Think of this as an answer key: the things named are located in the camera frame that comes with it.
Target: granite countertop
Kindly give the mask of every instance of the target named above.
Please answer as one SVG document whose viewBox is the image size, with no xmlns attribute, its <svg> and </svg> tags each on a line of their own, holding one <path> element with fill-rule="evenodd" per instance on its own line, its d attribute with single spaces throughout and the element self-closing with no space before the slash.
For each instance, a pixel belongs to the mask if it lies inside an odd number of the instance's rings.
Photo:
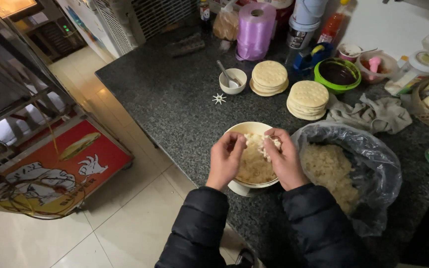
<svg viewBox="0 0 429 268">
<path fill-rule="evenodd" d="M 200 187 L 208 177 L 211 146 L 231 126 L 258 121 L 292 134 L 311 122 L 288 112 L 289 90 L 266 98 L 247 86 L 240 94 L 228 95 L 222 105 L 215 105 L 212 96 L 223 93 L 216 60 L 221 60 L 225 68 L 244 70 L 248 79 L 256 62 L 236 60 L 234 48 L 220 52 L 219 40 L 212 36 L 204 36 L 206 49 L 170 58 L 164 46 L 180 40 L 189 30 L 158 36 L 98 70 L 96 75 L 142 130 Z M 266 59 L 284 63 L 287 52 L 284 42 L 274 42 Z M 308 79 L 290 69 L 289 87 Z M 360 86 L 340 95 L 339 100 L 353 105 L 363 93 L 373 100 L 389 96 L 383 84 L 379 84 Z M 429 148 L 429 126 L 414 118 L 413 124 L 396 135 L 379 133 L 377 137 L 400 159 L 403 184 L 389 208 L 387 229 L 381 237 L 367 237 L 365 241 L 380 260 L 393 267 L 429 205 L 429 164 L 424 157 Z M 293 254 L 297 252 L 292 243 L 295 234 L 283 213 L 282 191 L 276 184 L 251 198 L 226 192 L 230 204 L 228 223 L 269 268 L 294 267 L 300 259 Z"/>
</svg>

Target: dark bottle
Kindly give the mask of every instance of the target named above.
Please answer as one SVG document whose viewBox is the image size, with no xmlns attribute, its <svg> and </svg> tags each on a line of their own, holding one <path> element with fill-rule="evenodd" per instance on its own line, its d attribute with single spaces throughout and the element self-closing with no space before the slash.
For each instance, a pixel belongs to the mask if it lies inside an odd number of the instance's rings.
<svg viewBox="0 0 429 268">
<path fill-rule="evenodd" d="M 212 30 L 211 21 L 210 21 L 210 5 L 208 3 L 208 0 L 201 0 L 200 15 L 201 15 L 201 31 L 208 34 Z"/>
</svg>

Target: shoe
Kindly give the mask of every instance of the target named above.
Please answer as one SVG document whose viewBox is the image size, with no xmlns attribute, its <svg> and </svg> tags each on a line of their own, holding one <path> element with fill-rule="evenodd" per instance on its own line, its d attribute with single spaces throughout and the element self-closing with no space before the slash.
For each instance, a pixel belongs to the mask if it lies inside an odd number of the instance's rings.
<svg viewBox="0 0 429 268">
<path fill-rule="evenodd" d="M 254 254 L 247 248 L 243 248 L 236 259 L 236 265 L 242 268 L 253 268 L 254 267 Z"/>
</svg>

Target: black puffer jacket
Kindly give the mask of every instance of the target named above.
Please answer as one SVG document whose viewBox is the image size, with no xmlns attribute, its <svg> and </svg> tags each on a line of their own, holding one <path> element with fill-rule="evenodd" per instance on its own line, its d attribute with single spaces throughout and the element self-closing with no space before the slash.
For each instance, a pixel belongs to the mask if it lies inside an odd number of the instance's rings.
<svg viewBox="0 0 429 268">
<path fill-rule="evenodd" d="M 285 192 L 283 206 L 310 267 L 378 267 L 330 192 L 312 183 Z M 219 254 L 229 204 L 224 193 L 188 193 L 155 268 L 222 268 Z"/>
</svg>

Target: sauce bottle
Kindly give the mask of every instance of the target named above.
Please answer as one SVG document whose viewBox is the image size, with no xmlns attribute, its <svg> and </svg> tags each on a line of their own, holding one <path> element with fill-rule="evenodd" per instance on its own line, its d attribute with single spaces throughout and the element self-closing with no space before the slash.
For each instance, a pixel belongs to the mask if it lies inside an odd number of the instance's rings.
<svg viewBox="0 0 429 268">
<path fill-rule="evenodd" d="M 338 31 L 340 30 L 342 21 L 344 20 L 345 11 L 347 10 L 346 8 L 349 2 L 350 0 L 340 0 L 340 6 L 338 7 L 337 11 L 327 20 L 327 23 L 322 29 L 322 33 L 320 34 L 319 41 L 317 41 L 317 43 L 331 43 L 334 40 Z"/>
<path fill-rule="evenodd" d="M 207 0 L 201 0 L 200 15 L 201 15 L 201 31 L 208 34 L 211 32 L 211 22 L 210 22 L 210 6 Z"/>
</svg>

